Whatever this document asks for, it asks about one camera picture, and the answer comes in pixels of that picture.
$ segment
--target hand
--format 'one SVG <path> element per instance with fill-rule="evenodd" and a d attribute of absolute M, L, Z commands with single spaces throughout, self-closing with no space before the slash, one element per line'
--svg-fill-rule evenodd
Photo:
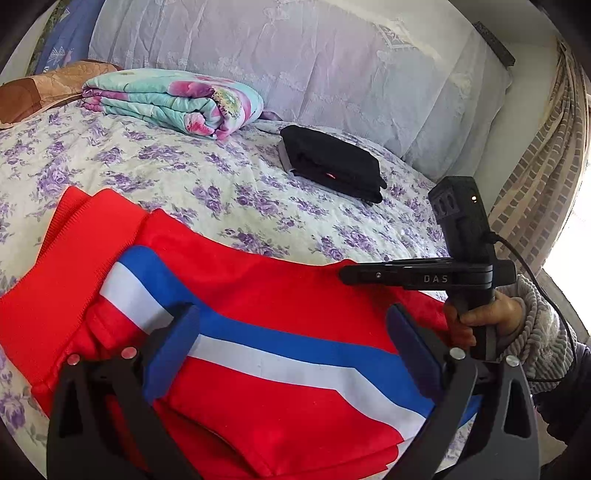
<path fill-rule="evenodd" d="M 507 336 L 520 327 L 523 318 L 521 304 L 496 290 L 495 301 L 489 305 L 470 310 L 458 318 L 456 308 L 447 301 L 443 306 L 443 313 L 447 320 L 452 345 L 464 350 L 476 345 L 472 327 L 496 325 L 497 334 Z"/>

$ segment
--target floral blanket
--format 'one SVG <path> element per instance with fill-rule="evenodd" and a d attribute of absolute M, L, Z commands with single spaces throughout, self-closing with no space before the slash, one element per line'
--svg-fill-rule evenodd
<path fill-rule="evenodd" d="M 114 189 L 222 244 L 294 262 L 446 254 L 427 202 L 431 181 L 372 142 L 322 129 L 370 151 L 388 184 L 379 205 L 345 199 L 284 172 L 283 125 L 259 121 L 211 141 L 71 103 L 0 132 L 0 295 L 35 262 L 69 185 Z M 1 346 L 0 418 L 45 473 L 48 420 Z"/>
<path fill-rule="evenodd" d="M 179 70 L 105 73 L 88 80 L 82 91 L 88 110 L 130 115 L 214 140 L 262 113 L 262 98 L 248 85 Z"/>

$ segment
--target finger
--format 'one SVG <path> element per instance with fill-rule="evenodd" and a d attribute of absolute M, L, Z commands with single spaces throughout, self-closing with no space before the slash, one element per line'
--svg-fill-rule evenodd
<path fill-rule="evenodd" d="M 507 295 L 505 295 L 504 293 L 501 293 L 498 290 L 495 290 L 495 300 L 506 300 L 509 297 Z"/>
<path fill-rule="evenodd" d="M 443 304 L 443 314 L 447 322 L 447 328 L 451 329 L 455 324 L 460 323 L 456 308 L 449 303 L 449 301 Z"/>
<path fill-rule="evenodd" d="M 457 318 L 457 310 L 449 300 L 443 304 L 443 314 L 449 319 Z"/>
<path fill-rule="evenodd" d="M 495 325 L 504 319 L 503 308 L 502 302 L 494 301 L 461 315 L 460 322 L 469 326 Z"/>
<path fill-rule="evenodd" d="M 448 325 L 450 334 L 457 333 L 459 335 L 472 335 L 472 327 L 464 325 L 458 321 Z"/>
<path fill-rule="evenodd" d="M 474 337 L 474 332 L 472 331 L 472 329 L 469 329 L 469 330 L 463 330 L 461 332 L 458 332 L 458 331 L 450 332 L 450 338 L 452 340 L 455 340 L 458 342 L 470 342 L 475 337 Z"/>
<path fill-rule="evenodd" d="M 470 347 L 476 345 L 476 337 L 474 337 L 474 335 L 461 337 L 452 336 L 450 340 L 453 346 L 458 346 L 464 350 L 469 350 Z"/>

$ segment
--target black cable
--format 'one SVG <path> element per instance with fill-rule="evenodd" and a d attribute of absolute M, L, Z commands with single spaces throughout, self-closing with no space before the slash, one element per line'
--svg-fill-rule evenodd
<path fill-rule="evenodd" d="M 558 314 L 558 317 L 560 318 L 560 321 L 562 322 L 562 325 L 564 325 L 564 328 L 566 328 L 566 335 L 569 337 L 570 348 L 573 351 L 573 364 L 572 364 L 571 367 L 573 369 L 575 369 L 576 366 L 577 366 L 577 353 L 576 353 L 576 350 L 574 348 L 573 335 L 570 333 L 569 324 L 566 321 L 566 319 L 564 318 L 564 315 L 562 315 L 562 312 L 560 311 L 560 309 L 558 308 L 558 306 L 552 301 L 552 299 L 550 298 L 550 296 L 542 288 L 542 285 L 540 285 L 538 283 L 538 280 L 536 279 L 534 273 L 531 271 L 530 266 L 525 262 L 524 258 L 519 254 L 519 252 L 515 249 L 515 247 L 513 247 L 513 245 L 511 245 L 507 240 L 505 240 L 500 235 L 497 235 L 495 232 L 490 232 L 490 234 L 486 236 L 486 241 L 488 243 L 490 243 L 490 244 L 493 244 L 493 245 L 495 243 L 497 243 L 497 242 L 500 242 L 503 245 L 505 245 L 509 249 L 509 251 L 513 255 L 515 255 L 516 259 L 519 260 L 519 263 L 523 266 L 523 268 L 525 268 L 527 274 L 530 276 L 531 281 L 534 283 L 535 287 L 540 292 L 540 295 L 542 295 L 544 297 L 544 299 L 548 303 L 550 303 L 550 305 L 552 305 L 552 308 Z M 562 380 L 564 380 L 564 377 L 562 377 L 562 378 L 550 378 L 550 379 L 526 377 L 526 379 L 528 381 L 530 381 L 530 382 L 537 382 L 537 383 L 556 383 L 556 382 L 561 382 Z"/>

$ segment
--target metal screw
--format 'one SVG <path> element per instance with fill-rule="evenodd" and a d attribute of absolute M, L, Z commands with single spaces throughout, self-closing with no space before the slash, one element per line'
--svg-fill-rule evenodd
<path fill-rule="evenodd" d="M 73 353 L 68 357 L 68 365 L 77 365 L 80 362 L 80 355 Z"/>
<path fill-rule="evenodd" d="M 464 360 L 466 358 L 466 352 L 457 346 L 449 350 L 449 354 L 456 360 Z"/>
<path fill-rule="evenodd" d="M 125 358 L 126 360 L 131 360 L 138 354 L 138 350 L 134 346 L 126 346 L 123 350 L 121 350 L 121 357 Z"/>
<path fill-rule="evenodd" d="M 515 355 L 507 355 L 505 362 L 507 362 L 507 365 L 510 367 L 518 367 L 520 363 L 519 359 Z"/>

